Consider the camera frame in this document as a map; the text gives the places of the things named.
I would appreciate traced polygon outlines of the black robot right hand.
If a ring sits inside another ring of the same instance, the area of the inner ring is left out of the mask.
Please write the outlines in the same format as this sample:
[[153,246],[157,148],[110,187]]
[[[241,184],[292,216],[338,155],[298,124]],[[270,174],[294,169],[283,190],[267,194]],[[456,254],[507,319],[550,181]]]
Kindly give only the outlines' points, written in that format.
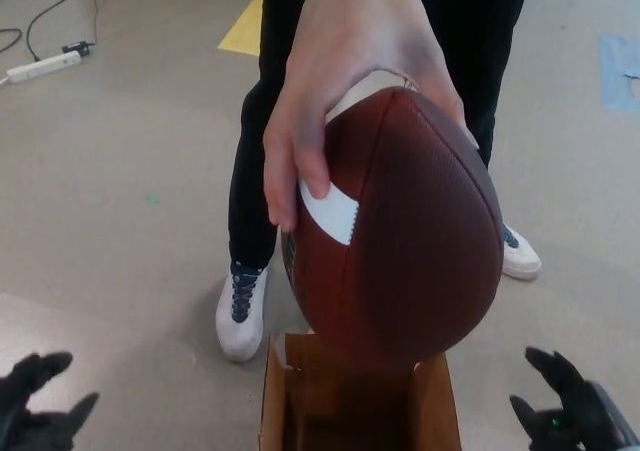
[[604,388],[583,378],[563,355],[528,347],[525,358],[561,401],[559,408],[535,410],[521,397],[510,397],[531,450],[639,448],[638,436]]

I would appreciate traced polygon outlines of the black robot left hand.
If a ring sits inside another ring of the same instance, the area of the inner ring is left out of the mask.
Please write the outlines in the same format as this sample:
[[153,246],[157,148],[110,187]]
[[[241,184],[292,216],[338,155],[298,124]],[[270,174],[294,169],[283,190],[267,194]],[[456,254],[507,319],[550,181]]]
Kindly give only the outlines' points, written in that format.
[[74,438],[91,415],[98,399],[89,393],[68,411],[32,412],[28,401],[73,361],[68,351],[32,353],[1,378],[1,448],[3,450],[59,451],[74,448]]

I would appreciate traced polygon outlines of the person's right hand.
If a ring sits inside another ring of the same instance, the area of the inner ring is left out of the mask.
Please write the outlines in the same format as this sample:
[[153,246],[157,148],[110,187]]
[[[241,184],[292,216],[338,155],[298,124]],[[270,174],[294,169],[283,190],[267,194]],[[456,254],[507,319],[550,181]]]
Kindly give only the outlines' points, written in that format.
[[294,229],[297,180],[315,198],[328,194],[326,114],[377,70],[408,80],[472,136],[421,0],[305,0],[264,134],[264,192],[273,224]]

